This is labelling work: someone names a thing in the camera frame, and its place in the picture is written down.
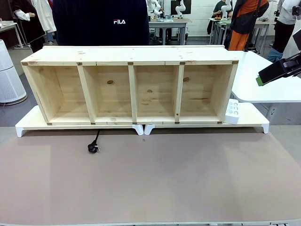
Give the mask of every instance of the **navy blue shirt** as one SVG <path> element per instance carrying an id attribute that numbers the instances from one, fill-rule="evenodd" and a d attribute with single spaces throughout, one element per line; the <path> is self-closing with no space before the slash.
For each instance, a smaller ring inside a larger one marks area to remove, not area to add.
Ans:
<path id="1" fill-rule="evenodd" d="M 145 0 L 54 0 L 53 18 L 61 46 L 149 44 Z"/>

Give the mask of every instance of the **white cylindrical air purifier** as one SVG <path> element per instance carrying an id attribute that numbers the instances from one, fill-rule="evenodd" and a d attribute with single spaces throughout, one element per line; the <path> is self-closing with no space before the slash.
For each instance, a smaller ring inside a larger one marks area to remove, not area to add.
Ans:
<path id="1" fill-rule="evenodd" d="M 25 100 L 26 91 L 21 83 L 4 41 L 0 39 L 0 103 L 11 105 Z"/>

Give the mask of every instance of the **computer monitor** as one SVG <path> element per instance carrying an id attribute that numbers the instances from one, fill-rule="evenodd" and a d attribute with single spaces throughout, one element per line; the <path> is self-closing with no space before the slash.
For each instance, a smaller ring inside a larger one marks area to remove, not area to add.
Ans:
<path id="1" fill-rule="evenodd" d="M 171 15 L 177 15 L 177 11 L 175 8 L 180 5 L 180 0 L 172 0 L 171 1 Z M 184 5 L 186 10 L 183 11 L 183 14 L 191 14 L 191 0 L 184 0 Z"/>

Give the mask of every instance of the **orange and black jacket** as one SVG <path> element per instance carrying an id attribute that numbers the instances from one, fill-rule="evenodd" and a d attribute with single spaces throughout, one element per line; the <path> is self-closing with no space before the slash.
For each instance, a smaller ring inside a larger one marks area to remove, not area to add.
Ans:
<path id="1" fill-rule="evenodd" d="M 231 28 L 234 31 L 240 34 L 248 34 L 250 32 L 258 3 L 259 0 L 237 0 L 231 22 Z M 261 17 L 268 8 L 268 0 L 261 0 L 257 17 Z"/>

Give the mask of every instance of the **shelf compartment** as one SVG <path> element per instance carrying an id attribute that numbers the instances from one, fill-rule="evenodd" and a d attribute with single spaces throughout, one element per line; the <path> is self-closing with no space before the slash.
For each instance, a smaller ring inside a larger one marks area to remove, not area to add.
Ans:
<path id="1" fill-rule="evenodd" d="M 24 70 L 49 125 L 90 124 L 76 66 L 27 66 Z"/>
<path id="2" fill-rule="evenodd" d="M 185 66 L 181 124 L 217 124 L 224 120 L 225 102 L 230 97 L 228 84 L 234 79 L 232 69 L 233 65 Z"/>
<path id="3" fill-rule="evenodd" d="M 137 105 L 137 123 L 174 124 L 173 86 L 179 66 L 132 66 L 134 70 L 134 101 Z"/>
<path id="4" fill-rule="evenodd" d="M 133 124 L 128 66 L 79 66 L 91 122 Z"/>

